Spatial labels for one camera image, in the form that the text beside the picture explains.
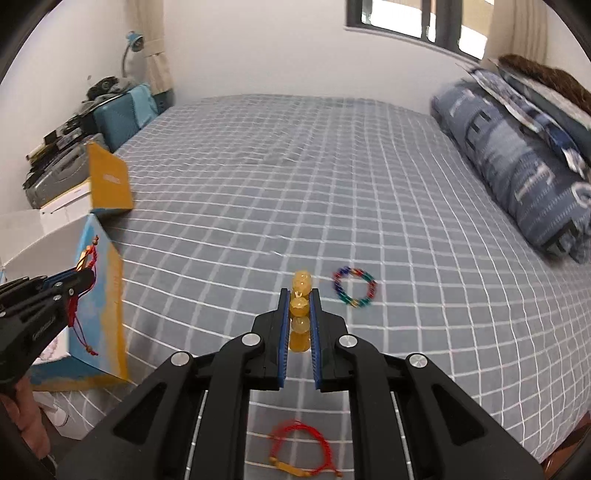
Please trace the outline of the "person's hand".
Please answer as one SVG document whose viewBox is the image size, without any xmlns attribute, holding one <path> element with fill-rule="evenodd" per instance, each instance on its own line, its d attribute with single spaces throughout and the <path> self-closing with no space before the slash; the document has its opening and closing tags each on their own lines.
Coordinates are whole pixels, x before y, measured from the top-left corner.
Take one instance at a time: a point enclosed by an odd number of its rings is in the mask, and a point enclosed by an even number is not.
<svg viewBox="0 0 591 480">
<path fill-rule="evenodd" d="M 38 459 L 45 458 L 50 453 L 50 440 L 29 379 L 21 378 L 11 395 L 1 395 L 1 402 L 30 450 Z"/>
</svg>

